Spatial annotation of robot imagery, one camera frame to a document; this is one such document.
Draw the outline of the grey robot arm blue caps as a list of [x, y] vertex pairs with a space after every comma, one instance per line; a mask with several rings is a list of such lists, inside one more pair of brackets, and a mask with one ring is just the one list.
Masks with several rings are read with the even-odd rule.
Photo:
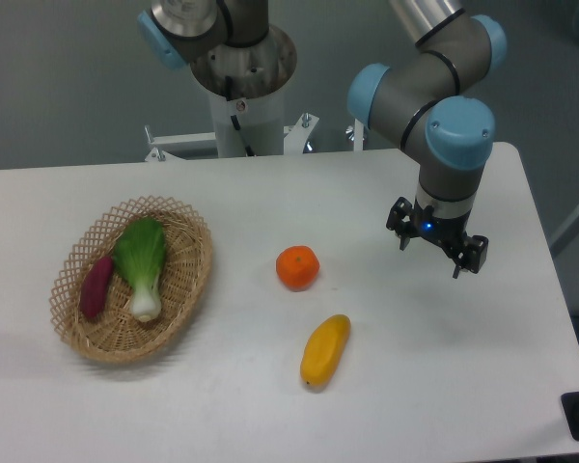
[[[469, 235], [466, 225], [495, 120], [464, 92], [505, 59], [506, 35], [457, 1], [395, 1], [392, 9], [417, 57], [400, 69], [363, 68], [349, 87], [347, 109], [419, 165], [414, 199], [397, 199], [387, 228], [402, 244], [419, 237], [439, 247], [456, 272], [477, 273], [488, 241]], [[220, 156], [283, 152], [282, 92], [297, 57], [289, 36], [270, 23], [266, 2], [154, 1], [137, 24], [164, 66], [189, 67], [207, 91]]]

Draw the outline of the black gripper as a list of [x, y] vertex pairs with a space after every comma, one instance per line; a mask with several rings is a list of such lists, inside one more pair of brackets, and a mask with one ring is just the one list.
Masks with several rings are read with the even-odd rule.
[[488, 238], [467, 236], [465, 228], [469, 215], [467, 210], [453, 218], [442, 218], [435, 215], [431, 204], [422, 206], [415, 200], [413, 208], [405, 197], [399, 197], [390, 209], [386, 228], [400, 240], [402, 251], [416, 237], [441, 248], [448, 257], [453, 257], [453, 278], [457, 279], [462, 272], [478, 274], [487, 257]]

